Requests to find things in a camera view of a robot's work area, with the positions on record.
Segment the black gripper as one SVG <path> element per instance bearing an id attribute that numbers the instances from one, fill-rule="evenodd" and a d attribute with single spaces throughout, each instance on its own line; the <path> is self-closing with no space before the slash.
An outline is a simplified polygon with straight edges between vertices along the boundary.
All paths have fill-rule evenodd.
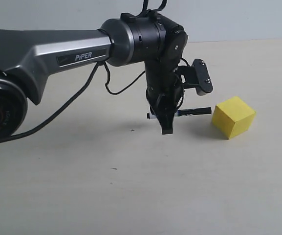
<path id="1" fill-rule="evenodd" d="M 172 134 L 174 113 L 184 101 L 183 85 L 175 85 L 168 91 L 158 92 L 149 87 L 146 90 L 146 99 L 150 106 L 150 114 L 155 115 L 160 123 L 162 135 Z"/>

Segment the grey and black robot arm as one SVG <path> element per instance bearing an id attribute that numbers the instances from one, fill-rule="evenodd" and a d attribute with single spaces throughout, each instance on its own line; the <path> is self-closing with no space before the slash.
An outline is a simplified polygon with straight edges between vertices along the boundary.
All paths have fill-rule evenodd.
<path id="1" fill-rule="evenodd" d="M 50 76 L 89 64 L 96 72 L 143 62 L 147 100 L 162 133 L 170 134 L 184 95 L 177 70 L 187 39 L 183 26 L 155 11 L 123 13 L 96 30 L 0 29 L 0 143 L 36 133 L 64 111 L 84 88 L 43 123 L 17 134 L 27 103 L 40 104 Z"/>

